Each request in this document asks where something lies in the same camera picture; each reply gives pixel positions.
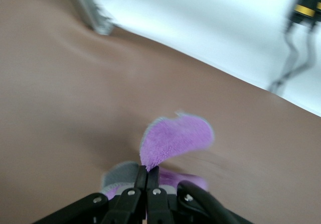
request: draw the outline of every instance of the silver metal bar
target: silver metal bar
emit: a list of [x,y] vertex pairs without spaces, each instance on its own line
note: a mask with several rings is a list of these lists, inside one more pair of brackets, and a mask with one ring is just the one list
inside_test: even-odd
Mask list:
[[108,18],[98,12],[93,0],[72,0],[82,21],[101,35],[109,35],[114,28]]

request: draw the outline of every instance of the silver screw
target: silver screw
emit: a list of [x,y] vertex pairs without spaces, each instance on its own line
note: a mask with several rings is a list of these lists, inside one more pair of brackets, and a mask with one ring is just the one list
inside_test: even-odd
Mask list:
[[153,191],[152,191],[152,193],[153,193],[153,195],[159,195],[159,194],[161,194],[161,190],[160,189],[154,189]]
[[184,197],[184,200],[185,200],[185,201],[192,201],[192,200],[194,200],[194,198],[193,198],[191,195],[187,194],[187,195]]
[[96,198],[93,200],[94,203],[98,203],[98,202],[101,202],[101,201],[102,201],[101,197],[96,197]]
[[129,192],[127,192],[128,195],[135,195],[135,191],[134,190],[130,190]]

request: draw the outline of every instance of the yellow label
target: yellow label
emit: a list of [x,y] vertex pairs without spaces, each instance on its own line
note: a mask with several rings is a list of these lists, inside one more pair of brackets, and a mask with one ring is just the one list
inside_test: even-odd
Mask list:
[[300,5],[296,5],[295,11],[299,12],[301,14],[304,14],[306,16],[309,16],[309,17],[313,17],[315,14],[314,10],[311,10],[308,7],[304,7],[304,6],[300,6]]

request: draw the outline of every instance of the brown leather mat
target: brown leather mat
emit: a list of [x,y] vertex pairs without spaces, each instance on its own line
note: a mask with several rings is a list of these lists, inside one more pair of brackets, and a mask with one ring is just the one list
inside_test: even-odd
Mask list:
[[98,191],[177,110],[206,118],[216,142],[164,166],[205,177],[252,222],[320,222],[320,117],[122,29],[97,35],[69,0],[0,0],[0,94],[1,223]]

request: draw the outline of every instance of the white surface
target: white surface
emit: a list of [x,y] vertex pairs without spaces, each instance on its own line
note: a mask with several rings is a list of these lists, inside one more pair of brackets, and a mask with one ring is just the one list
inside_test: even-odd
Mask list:
[[[267,89],[289,53],[283,40],[292,0],[95,0],[116,24]],[[306,55],[305,26],[294,42]],[[316,46],[321,46],[319,29]],[[290,80],[283,97],[321,116],[321,65]]]

